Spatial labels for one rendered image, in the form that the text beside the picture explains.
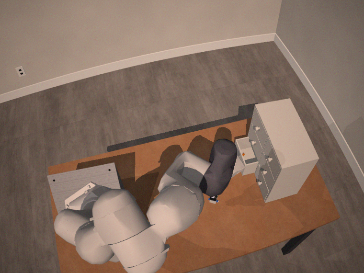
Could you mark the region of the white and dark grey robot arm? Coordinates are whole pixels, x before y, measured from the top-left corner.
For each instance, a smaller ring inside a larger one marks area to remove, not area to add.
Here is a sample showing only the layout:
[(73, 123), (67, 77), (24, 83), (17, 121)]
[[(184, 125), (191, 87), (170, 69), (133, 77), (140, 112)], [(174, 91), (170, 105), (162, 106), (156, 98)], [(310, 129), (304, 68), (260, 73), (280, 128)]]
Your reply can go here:
[(90, 182), (65, 199), (66, 209), (56, 216), (54, 229), (90, 264), (120, 262), (128, 273), (155, 273), (170, 249), (166, 240), (198, 219), (203, 193), (222, 194), (244, 169), (236, 145), (218, 139), (209, 162), (191, 151), (177, 155), (147, 210), (149, 221), (128, 190)]

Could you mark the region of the white chest of drawers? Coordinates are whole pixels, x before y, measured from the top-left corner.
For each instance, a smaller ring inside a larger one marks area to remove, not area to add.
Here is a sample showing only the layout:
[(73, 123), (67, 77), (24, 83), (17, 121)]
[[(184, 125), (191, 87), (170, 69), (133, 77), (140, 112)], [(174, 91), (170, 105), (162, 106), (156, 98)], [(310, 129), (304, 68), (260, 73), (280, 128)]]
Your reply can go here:
[(255, 108), (268, 135), (264, 148), (269, 138), (281, 166), (267, 203), (297, 194), (319, 157), (290, 98), (255, 104)]

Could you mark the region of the grey drawer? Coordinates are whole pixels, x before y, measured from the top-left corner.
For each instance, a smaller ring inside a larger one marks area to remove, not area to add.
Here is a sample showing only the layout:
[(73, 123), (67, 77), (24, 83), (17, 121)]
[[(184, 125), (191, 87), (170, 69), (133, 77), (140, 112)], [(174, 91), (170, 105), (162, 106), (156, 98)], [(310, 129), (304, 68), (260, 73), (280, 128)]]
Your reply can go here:
[(257, 109), (255, 108), (252, 123), (254, 125), (255, 131), (257, 132), (257, 135), (259, 137), (259, 140), (261, 142), (262, 147), (264, 148), (266, 138), (267, 138), (267, 132), (264, 128), (264, 125), (261, 121), (261, 118), (257, 112)]
[(252, 123), (251, 123), (251, 127), (250, 127), (249, 137), (250, 137), (250, 140), (251, 140), (251, 145), (253, 145), (254, 151), (255, 151), (256, 156), (257, 156), (258, 161), (259, 161), (263, 149), (262, 149), (262, 146), (260, 144), (260, 141), (258, 139), (258, 136), (256, 134), (256, 131), (255, 131), (254, 126), (253, 126)]
[(275, 180), (274, 180), (273, 174), (271, 172), (270, 166), (268, 164), (268, 161), (266, 159), (264, 152), (263, 152), (261, 160), (260, 160), (260, 167), (262, 169), (262, 174), (265, 177), (266, 183), (267, 183), (269, 191), (270, 191)]
[(269, 162), (269, 165), (271, 167), (273, 176), (274, 176), (274, 178), (276, 180), (276, 178), (277, 178), (277, 176), (278, 176), (278, 174), (280, 172), (281, 166), (279, 164), (279, 161), (277, 159), (277, 156), (275, 154), (275, 151), (274, 151), (274, 149), (272, 147), (272, 144), (271, 144), (269, 138), (268, 138), (266, 146), (264, 148), (264, 152), (265, 152), (267, 161)]
[[(250, 143), (249, 137), (236, 139), (235, 145), (237, 147), (237, 155), (245, 166), (245, 170), (241, 171), (242, 176), (255, 173), (259, 162)], [(243, 153), (245, 153), (244, 156), (242, 155)]]
[(269, 190), (268, 190), (268, 187), (267, 187), (267, 184), (266, 184), (266, 181), (265, 181), (265, 178), (262, 174), (262, 170), (260, 168), (260, 165), (258, 165), (257, 167), (257, 170), (256, 170), (256, 173), (255, 173), (255, 176), (257, 178), (257, 184), (259, 185), (260, 187), (260, 190), (261, 190), (261, 193), (262, 193), (262, 196), (263, 196), (263, 199), (264, 201), (266, 200), (268, 194), (269, 194)]

